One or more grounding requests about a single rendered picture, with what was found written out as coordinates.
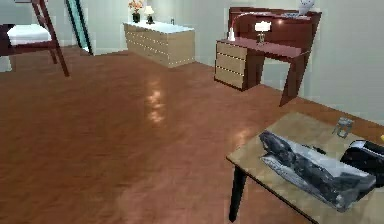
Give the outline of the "small white shade table lamp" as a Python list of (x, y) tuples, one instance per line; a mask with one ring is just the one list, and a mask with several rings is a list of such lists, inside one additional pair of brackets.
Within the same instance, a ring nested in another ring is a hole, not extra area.
[(154, 10), (151, 6), (147, 5), (144, 9), (144, 14), (147, 16), (147, 24), (153, 24), (154, 20), (152, 15), (154, 14)]

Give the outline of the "dark red writing desk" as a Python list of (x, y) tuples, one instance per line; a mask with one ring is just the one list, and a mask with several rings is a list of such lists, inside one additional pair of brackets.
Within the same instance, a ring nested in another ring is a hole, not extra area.
[[(280, 100), (287, 104), (298, 96), (321, 14), (309, 11), (301, 18), (287, 18), (286, 9), (232, 7), (229, 9), (228, 34), (233, 18), (246, 12), (265, 13), (265, 16), (244, 16), (237, 20), (234, 42), (228, 36), (216, 42), (214, 79), (241, 91), (261, 83), (266, 59), (289, 64)], [(256, 22), (271, 22), (264, 43), (259, 43), (254, 30)]]

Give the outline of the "white bent desk lamp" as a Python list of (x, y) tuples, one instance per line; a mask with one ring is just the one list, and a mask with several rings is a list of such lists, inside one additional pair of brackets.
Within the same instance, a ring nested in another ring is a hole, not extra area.
[(235, 38), (235, 29), (234, 29), (234, 26), (237, 22), (237, 20), (241, 17), (244, 17), (244, 16), (253, 16), (253, 17), (257, 17), (257, 16), (265, 16), (265, 13), (258, 13), (258, 12), (246, 12), (246, 13), (242, 13), (240, 15), (237, 15), (233, 18), (232, 22), (231, 22), (231, 26), (229, 28), (229, 34), (228, 34), (228, 40), (229, 41), (232, 41), (234, 42), (236, 40)]

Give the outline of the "clear glass jar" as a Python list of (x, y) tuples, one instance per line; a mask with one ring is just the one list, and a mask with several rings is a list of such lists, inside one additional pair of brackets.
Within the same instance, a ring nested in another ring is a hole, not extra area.
[(340, 117), (332, 133), (341, 138), (346, 138), (352, 129), (353, 123), (354, 121), (349, 118)]

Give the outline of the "teal framed door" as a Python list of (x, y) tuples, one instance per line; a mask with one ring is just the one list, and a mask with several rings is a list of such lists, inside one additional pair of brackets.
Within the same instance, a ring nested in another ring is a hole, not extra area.
[(77, 40), (77, 45), (89, 55), (92, 55), (93, 50), (80, 0), (65, 0), (65, 4)]

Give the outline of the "small white shade brass lamp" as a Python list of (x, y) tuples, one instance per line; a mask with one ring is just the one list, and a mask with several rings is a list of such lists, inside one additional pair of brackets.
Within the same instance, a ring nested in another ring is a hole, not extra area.
[(259, 43), (263, 44), (265, 39), (265, 33), (271, 29), (271, 23), (267, 21), (257, 22), (255, 24), (255, 31), (258, 33)]

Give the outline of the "orange flowers in black vase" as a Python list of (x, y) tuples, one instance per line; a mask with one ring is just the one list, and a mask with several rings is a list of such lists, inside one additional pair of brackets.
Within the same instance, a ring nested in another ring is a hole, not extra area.
[(140, 21), (139, 10), (143, 8), (143, 0), (131, 0), (128, 6), (132, 10), (133, 22), (138, 23)]

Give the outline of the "white ceramic vase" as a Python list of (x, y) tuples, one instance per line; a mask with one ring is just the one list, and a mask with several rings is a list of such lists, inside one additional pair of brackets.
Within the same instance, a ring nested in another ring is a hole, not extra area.
[(315, 0), (300, 0), (298, 13), (300, 16), (305, 16), (314, 6)]

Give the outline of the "dark red wooden chair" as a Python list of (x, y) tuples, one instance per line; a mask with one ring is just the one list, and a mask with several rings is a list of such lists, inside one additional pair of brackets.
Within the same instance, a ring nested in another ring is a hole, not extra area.
[(64, 75), (69, 77), (46, 0), (17, 0), (17, 3), (30, 3), (38, 23), (0, 24), (0, 72), (12, 70), (11, 55), (48, 51), (53, 63), (60, 63)]

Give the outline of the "light wooden table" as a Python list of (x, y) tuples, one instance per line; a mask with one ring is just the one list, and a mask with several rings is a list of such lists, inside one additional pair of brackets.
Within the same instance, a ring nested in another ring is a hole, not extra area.
[[(358, 138), (354, 134), (341, 138), (333, 133), (331, 125), (297, 112), (283, 116), (267, 129), (289, 140), (319, 147), (335, 159), (341, 158)], [(384, 224), (384, 187), (371, 191), (340, 213), (276, 174), (260, 160), (264, 153), (260, 139), (254, 137), (227, 156), (235, 166), (230, 221), (237, 218), (245, 180), (250, 177), (312, 224)]]

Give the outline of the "black and white box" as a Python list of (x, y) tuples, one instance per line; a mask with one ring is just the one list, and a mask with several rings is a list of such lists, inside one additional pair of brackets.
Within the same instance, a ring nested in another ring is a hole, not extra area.
[(355, 140), (345, 151), (341, 162), (372, 174), (376, 187), (384, 187), (384, 146), (367, 140)]

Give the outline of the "black pen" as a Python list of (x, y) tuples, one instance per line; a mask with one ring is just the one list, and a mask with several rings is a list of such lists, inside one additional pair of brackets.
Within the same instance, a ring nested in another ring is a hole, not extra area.
[(313, 146), (313, 145), (306, 145), (306, 144), (302, 144), (302, 146), (306, 147), (306, 148), (309, 148), (311, 150), (315, 150), (316, 152), (318, 152), (320, 154), (326, 155), (326, 152), (324, 150), (322, 150), (321, 148), (319, 148), (319, 147), (316, 147), (316, 146)]

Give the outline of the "beige chest of drawers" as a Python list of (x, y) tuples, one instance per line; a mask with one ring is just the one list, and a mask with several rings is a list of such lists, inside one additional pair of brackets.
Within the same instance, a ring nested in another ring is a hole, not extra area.
[(195, 61), (195, 30), (163, 22), (124, 22), (129, 51), (168, 68)]

